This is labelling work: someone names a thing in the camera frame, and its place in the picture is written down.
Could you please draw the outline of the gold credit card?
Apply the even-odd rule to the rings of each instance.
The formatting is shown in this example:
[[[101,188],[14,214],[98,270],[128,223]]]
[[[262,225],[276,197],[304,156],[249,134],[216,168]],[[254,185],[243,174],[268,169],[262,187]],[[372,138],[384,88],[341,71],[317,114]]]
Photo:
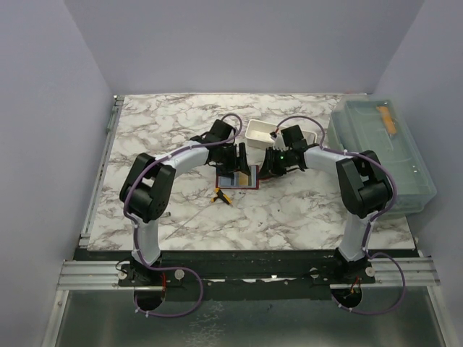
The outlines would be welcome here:
[[[251,183],[252,183],[252,179],[248,175],[243,174],[243,173],[239,174],[239,185],[240,186],[248,186]]]

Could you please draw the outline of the red card holder wallet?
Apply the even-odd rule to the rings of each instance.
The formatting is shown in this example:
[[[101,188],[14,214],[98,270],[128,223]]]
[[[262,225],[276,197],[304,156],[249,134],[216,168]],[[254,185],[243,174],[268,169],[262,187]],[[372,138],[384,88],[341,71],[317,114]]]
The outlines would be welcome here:
[[[248,186],[240,186],[239,185],[239,174],[240,172],[228,173],[224,174],[216,169],[216,188],[220,189],[251,189],[257,190],[259,189],[260,183],[267,181],[268,179],[259,179],[258,172],[259,166],[251,165],[250,167],[250,175],[249,177],[252,179],[252,183]]]

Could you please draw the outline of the white rectangular plastic tray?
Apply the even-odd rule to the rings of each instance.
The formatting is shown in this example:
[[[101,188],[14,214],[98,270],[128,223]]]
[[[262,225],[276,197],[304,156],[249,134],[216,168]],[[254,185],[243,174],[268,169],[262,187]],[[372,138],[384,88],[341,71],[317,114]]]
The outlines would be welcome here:
[[[278,133],[281,133],[286,127],[280,126]],[[247,125],[245,139],[250,147],[265,150],[272,147],[273,141],[270,133],[275,132],[276,125],[265,121],[251,119]]]

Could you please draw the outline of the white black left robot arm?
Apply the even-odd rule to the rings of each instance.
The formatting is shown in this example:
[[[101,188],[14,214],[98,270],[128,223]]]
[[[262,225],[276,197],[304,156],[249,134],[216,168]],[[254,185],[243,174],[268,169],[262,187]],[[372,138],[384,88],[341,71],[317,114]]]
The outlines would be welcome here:
[[[136,157],[119,199],[124,204],[124,216],[134,227],[132,256],[140,263],[135,276],[142,284],[155,284],[161,274],[155,263],[161,255],[158,219],[167,208],[174,180],[205,165],[213,166],[221,176],[251,174],[245,143],[235,142],[242,127],[242,119],[228,113],[215,120],[207,132],[192,137],[176,150],[156,156],[141,153]]]

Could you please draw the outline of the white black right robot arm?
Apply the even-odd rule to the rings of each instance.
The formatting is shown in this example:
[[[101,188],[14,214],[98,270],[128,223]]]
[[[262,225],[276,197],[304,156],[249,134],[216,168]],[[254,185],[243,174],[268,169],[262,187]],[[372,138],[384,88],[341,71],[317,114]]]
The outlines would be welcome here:
[[[340,245],[334,252],[335,279],[349,283],[359,275],[359,267],[368,259],[367,243],[373,219],[393,199],[393,187],[381,168],[378,157],[371,151],[336,153],[320,145],[308,144],[299,126],[272,132],[281,135],[284,148],[268,147],[258,178],[272,179],[290,171],[313,169],[334,175],[338,179],[341,201],[347,209],[347,221]]]

